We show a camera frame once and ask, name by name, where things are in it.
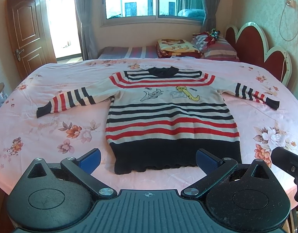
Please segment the striped knit sweater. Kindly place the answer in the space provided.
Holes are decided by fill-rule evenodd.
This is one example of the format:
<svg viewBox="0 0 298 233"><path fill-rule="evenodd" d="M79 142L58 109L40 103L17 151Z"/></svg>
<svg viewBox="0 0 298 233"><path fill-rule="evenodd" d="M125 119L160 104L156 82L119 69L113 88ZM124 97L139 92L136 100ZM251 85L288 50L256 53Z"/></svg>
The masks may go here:
<svg viewBox="0 0 298 233"><path fill-rule="evenodd" d="M277 110L279 102L242 83L176 67L122 71L61 93L37 109L37 117L110 99L105 135L118 175L196 165L204 149L241 161L237 124L227 93Z"/></svg>

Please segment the striped pillow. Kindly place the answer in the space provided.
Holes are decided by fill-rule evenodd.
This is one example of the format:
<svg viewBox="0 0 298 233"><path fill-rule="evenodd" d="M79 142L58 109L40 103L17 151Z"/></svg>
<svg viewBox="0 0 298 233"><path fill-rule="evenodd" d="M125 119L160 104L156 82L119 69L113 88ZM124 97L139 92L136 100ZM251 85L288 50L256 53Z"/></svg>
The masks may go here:
<svg viewBox="0 0 298 233"><path fill-rule="evenodd" d="M191 43L199 49L203 59L239 61L236 50L220 35L215 38L207 33L194 34Z"/></svg>

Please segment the red white headboard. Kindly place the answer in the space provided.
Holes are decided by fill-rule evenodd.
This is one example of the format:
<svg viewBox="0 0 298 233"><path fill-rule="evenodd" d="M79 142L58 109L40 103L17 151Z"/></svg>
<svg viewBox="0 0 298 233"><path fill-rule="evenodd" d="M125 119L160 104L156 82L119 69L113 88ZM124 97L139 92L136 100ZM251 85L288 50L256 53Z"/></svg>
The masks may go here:
<svg viewBox="0 0 298 233"><path fill-rule="evenodd" d="M240 29L228 25L225 39L236 50L241 62L262 67L283 85L288 85L292 75L290 55L281 46L270 48L266 34L258 24L248 22Z"/></svg>

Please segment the yellow red folded blanket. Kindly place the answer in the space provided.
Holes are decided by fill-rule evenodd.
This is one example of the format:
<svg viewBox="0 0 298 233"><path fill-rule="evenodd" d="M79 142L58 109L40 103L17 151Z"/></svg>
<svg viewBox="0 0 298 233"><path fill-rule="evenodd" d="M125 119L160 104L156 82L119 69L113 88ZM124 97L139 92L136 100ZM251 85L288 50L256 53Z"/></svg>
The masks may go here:
<svg viewBox="0 0 298 233"><path fill-rule="evenodd" d="M201 51L191 42L184 39L162 38L156 43L157 56L159 58L170 57L194 57L201 58Z"/></svg>

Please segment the brown wooden door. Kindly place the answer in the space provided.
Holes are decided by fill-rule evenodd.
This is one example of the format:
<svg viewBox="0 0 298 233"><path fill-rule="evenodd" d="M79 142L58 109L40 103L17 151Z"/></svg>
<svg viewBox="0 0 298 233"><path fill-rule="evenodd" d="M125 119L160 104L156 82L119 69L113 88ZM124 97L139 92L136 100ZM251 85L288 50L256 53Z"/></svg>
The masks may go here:
<svg viewBox="0 0 298 233"><path fill-rule="evenodd" d="M56 63L45 0L5 0L6 25L21 79Z"/></svg>

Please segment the striped bed sheet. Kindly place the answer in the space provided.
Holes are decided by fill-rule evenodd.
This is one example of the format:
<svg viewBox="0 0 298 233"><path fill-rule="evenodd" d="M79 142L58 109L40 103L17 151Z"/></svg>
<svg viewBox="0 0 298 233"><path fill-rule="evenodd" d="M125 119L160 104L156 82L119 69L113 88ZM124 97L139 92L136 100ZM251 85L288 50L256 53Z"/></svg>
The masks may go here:
<svg viewBox="0 0 298 233"><path fill-rule="evenodd" d="M155 46L105 47L99 59L158 58Z"/></svg>

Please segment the window with sliding panes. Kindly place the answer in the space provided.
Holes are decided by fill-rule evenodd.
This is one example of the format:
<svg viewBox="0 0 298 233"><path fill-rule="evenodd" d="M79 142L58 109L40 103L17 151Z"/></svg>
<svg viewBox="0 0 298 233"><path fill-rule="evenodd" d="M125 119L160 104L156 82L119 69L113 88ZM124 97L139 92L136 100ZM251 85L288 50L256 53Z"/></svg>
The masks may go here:
<svg viewBox="0 0 298 233"><path fill-rule="evenodd" d="M174 21L202 23L201 0L102 0L103 25Z"/></svg>

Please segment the grey left curtain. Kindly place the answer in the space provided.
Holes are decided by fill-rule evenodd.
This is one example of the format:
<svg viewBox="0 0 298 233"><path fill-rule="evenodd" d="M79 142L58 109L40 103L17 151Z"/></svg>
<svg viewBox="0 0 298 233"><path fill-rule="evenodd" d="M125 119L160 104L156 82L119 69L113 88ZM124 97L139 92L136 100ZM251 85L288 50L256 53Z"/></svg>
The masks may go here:
<svg viewBox="0 0 298 233"><path fill-rule="evenodd" d="M92 0L75 0L75 8L79 19L80 46L84 60L96 59L98 48L92 24Z"/></svg>

